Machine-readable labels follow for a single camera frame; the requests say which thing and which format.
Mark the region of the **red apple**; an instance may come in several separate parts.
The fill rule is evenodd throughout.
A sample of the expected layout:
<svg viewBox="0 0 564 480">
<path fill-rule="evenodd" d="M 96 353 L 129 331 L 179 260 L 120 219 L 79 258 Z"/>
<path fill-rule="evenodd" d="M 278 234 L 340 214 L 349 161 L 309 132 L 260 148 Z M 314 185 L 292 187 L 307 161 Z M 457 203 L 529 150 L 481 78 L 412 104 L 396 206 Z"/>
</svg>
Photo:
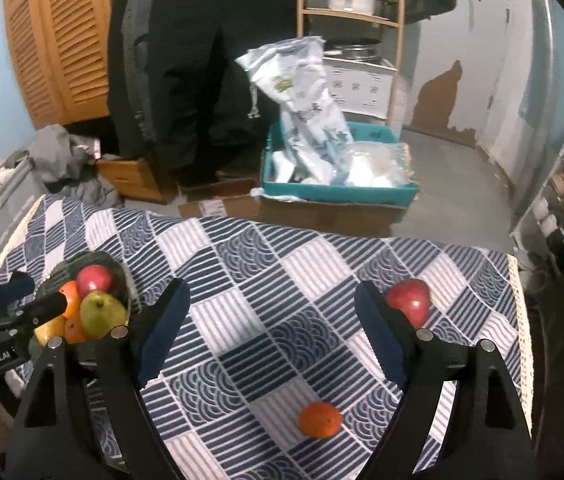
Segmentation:
<svg viewBox="0 0 564 480">
<path fill-rule="evenodd" d="M 409 278 L 393 285 L 386 292 L 385 299 L 389 307 L 401 311 L 414 328 L 423 327 L 430 316 L 431 291 L 418 278 Z"/>
<path fill-rule="evenodd" d="M 76 286 L 81 299 L 91 292 L 109 292 L 114 286 L 114 274 L 106 266 L 90 264 L 84 266 L 76 276 Z"/>
</svg>

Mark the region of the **small tangerine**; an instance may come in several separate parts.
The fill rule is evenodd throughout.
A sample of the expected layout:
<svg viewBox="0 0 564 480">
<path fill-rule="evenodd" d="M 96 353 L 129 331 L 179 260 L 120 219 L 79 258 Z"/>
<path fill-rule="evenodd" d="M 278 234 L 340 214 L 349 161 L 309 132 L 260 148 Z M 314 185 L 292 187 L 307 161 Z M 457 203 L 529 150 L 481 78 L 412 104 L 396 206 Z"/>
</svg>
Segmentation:
<svg viewBox="0 0 564 480">
<path fill-rule="evenodd" d="M 343 416 L 338 408 L 327 402 L 313 402 L 298 415 L 299 431 L 314 439 L 329 439 L 336 436 L 343 425 Z"/>
</svg>

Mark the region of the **white patterned storage box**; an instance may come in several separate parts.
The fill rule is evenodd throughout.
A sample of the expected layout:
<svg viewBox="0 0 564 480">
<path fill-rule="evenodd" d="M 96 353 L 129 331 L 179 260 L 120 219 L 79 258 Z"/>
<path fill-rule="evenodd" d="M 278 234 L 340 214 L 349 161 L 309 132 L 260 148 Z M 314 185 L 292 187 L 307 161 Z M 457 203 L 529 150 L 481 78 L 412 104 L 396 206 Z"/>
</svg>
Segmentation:
<svg viewBox="0 0 564 480">
<path fill-rule="evenodd" d="M 379 63 L 325 58 L 323 61 L 329 93 L 345 113 L 377 119 L 388 116 L 391 87 L 396 68 Z"/>
</svg>

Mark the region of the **steel steamer pot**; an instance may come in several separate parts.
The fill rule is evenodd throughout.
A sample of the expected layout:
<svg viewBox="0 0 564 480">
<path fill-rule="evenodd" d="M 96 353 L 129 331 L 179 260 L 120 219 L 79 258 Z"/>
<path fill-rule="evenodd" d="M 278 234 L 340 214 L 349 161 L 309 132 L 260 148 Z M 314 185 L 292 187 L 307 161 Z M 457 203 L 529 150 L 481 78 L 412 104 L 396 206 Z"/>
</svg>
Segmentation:
<svg viewBox="0 0 564 480">
<path fill-rule="evenodd" d="M 382 42 L 371 38 L 333 39 L 325 42 L 325 58 L 375 62 L 382 58 Z"/>
</svg>

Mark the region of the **small labelled cardboard box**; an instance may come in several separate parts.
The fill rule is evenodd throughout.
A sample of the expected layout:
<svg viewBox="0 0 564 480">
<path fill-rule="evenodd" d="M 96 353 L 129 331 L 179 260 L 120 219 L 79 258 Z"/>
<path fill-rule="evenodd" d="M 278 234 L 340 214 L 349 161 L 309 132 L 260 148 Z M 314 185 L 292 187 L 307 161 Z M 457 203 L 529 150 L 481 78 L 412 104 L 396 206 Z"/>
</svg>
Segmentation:
<svg viewBox="0 0 564 480">
<path fill-rule="evenodd" d="M 250 195 L 239 195 L 197 200 L 178 206 L 178 210 L 185 219 L 214 216 L 254 219 L 258 217 L 260 205 Z"/>
</svg>

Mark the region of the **yellow green mango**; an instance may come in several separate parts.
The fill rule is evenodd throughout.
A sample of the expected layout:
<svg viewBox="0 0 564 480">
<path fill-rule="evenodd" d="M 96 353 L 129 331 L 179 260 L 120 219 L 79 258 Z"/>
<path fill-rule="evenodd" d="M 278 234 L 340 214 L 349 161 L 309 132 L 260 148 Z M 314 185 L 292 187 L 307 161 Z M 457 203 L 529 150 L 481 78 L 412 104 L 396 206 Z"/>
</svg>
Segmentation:
<svg viewBox="0 0 564 480">
<path fill-rule="evenodd" d="M 116 326 L 125 325 L 128 316 L 126 307 L 107 292 L 94 290 L 81 302 L 81 323 L 91 339 L 103 338 Z"/>
</svg>

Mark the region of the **grey hanging bag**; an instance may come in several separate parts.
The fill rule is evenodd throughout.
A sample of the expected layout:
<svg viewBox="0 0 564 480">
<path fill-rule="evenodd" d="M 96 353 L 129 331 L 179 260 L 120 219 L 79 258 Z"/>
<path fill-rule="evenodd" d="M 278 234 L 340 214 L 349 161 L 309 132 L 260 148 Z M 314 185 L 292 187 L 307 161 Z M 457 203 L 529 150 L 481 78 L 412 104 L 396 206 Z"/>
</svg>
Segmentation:
<svg viewBox="0 0 564 480">
<path fill-rule="evenodd" d="M 446 14 L 457 7 L 458 0 L 404 0 L 404 24 L 410 25 Z"/>
</svg>

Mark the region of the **large orange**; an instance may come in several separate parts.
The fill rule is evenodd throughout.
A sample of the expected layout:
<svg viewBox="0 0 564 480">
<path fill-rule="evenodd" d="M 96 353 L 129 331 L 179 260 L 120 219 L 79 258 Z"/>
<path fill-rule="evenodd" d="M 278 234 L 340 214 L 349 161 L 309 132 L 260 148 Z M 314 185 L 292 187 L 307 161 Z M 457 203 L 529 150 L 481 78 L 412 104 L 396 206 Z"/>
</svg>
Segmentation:
<svg viewBox="0 0 564 480">
<path fill-rule="evenodd" d="M 66 309 L 62 316 L 64 318 L 71 318 L 73 315 L 80 311 L 81 297 L 79 295 L 78 286 L 76 281 L 68 281 L 59 289 L 66 299 Z"/>
</svg>

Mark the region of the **grey clothes pile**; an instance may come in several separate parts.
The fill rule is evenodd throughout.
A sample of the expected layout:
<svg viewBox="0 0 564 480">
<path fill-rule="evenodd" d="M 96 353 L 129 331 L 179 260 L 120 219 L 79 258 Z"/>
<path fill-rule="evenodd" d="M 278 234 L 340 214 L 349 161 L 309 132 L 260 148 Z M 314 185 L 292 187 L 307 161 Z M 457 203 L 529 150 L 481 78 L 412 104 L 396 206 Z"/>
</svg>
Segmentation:
<svg viewBox="0 0 564 480">
<path fill-rule="evenodd" d="M 102 145 L 96 138 L 70 133 L 61 125 L 38 130 L 27 145 L 34 171 L 52 193 L 105 208 L 122 204 L 119 192 L 96 168 Z"/>
</svg>

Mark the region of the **grey storage bin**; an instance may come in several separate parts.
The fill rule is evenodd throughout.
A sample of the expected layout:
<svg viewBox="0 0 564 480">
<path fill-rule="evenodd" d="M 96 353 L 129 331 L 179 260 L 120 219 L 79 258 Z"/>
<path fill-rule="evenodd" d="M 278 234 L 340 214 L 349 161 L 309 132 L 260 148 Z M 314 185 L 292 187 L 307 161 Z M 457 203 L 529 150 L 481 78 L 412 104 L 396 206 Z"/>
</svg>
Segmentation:
<svg viewBox="0 0 564 480">
<path fill-rule="evenodd" d="M 28 151 L 12 153 L 5 168 L 10 176 L 0 176 L 0 253 L 35 202 L 47 193 Z"/>
</svg>

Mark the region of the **wooden ladder shelf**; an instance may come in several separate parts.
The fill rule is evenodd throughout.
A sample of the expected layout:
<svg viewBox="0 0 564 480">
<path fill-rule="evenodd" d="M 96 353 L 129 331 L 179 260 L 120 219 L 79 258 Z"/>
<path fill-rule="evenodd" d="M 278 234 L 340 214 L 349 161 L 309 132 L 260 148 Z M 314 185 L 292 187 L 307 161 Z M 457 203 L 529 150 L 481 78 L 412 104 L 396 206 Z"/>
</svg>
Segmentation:
<svg viewBox="0 0 564 480">
<path fill-rule="evenodd" d="M 371 38 L 382 42 L 382 58 L 372 63 L 385 60 L 397 71 L 396 76 L 393 77 L 387 118 L 377 119 L 344 113 L 353 120 L 385 122 L 388 127 L 400 131 L 404 120 L 405 101 L 407 101 L 401 74 L 405 35 L 404 0 L 386 0 L 381 15 L 329 10 L 327 0 L 296 0 L 296 2 L 296 34 L 299 37 L 321 36 L 325 42 L 352 38 Z"/>
</svg>

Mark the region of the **blue white patterned tablecloth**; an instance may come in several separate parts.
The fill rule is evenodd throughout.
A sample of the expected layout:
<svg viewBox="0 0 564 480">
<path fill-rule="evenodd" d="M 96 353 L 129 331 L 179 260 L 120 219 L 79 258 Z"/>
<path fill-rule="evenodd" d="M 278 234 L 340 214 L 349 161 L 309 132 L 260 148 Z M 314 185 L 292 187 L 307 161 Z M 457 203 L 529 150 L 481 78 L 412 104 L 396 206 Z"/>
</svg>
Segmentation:
<svg viewBox="0 0 564 480">
<path fill-rule="evenodd" d="M 142 396 L 189 479 L 351 479 L 400 400 L 353 310 L 357 285 L 407 278 L 430 288 L 427 327 L 457 344 L 492 340 L 524 408 L 532 407 L 532 347 L 514 257 L 408 237 L 364 238 L 230 217 L 172 219 L 47 195 L 0 255 L 0 283 L 36 282 L 57 263 L 107 252 L 130 271 L 132 309 L 174 278 L 191 310 Z M 327 402 L 343 416 L 329 439 L 302 434 L 298 415 Z"/>
</svg>

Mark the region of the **white rice bag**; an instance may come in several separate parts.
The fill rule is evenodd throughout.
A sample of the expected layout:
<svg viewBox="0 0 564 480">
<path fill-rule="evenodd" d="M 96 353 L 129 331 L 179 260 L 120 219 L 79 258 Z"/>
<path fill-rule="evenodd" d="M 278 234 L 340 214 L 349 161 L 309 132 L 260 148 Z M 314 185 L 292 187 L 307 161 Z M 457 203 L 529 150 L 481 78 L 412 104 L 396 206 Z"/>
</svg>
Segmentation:
<svg viewBox="0 0 564 480">
<path fill-rule="evenodd" d="M 236 59 L 252 86 L 280 107 L 285 151 L 295 166 L 321 185 L 345 172 L 353 137 L 329 93 L 319 36 L 286 39 L 250 49 Z"/>
</svg>

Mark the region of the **clear plastic bag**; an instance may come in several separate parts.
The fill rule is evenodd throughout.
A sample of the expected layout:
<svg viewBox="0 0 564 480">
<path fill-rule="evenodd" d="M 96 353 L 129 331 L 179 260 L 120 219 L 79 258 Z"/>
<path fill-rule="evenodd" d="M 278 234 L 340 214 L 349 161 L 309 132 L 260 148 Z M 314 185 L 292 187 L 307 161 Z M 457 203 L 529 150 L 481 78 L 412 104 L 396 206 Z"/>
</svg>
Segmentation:
<svg viewBox="0 0 564 480">
<path fill-rule="evenodd" d="M 405 143 L 353 142 L 343 155 L 345 184 L 356 188 L 402 188 L 414 182 Z"/>
</svg>

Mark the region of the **white door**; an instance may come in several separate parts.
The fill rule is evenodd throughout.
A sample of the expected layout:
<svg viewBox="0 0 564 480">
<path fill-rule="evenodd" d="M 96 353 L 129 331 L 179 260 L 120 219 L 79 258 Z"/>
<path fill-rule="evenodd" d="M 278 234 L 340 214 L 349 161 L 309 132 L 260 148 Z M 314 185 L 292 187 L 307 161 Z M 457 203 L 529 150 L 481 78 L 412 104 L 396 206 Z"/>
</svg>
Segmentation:
<svg viewBox="0 0 564 480">
<path fill-rule="evenodd" d="M 458 0 L 407 26 L 404 127 L 489 151 L 522 102 L 533 19 L 532 0 Z"/>
</svg>

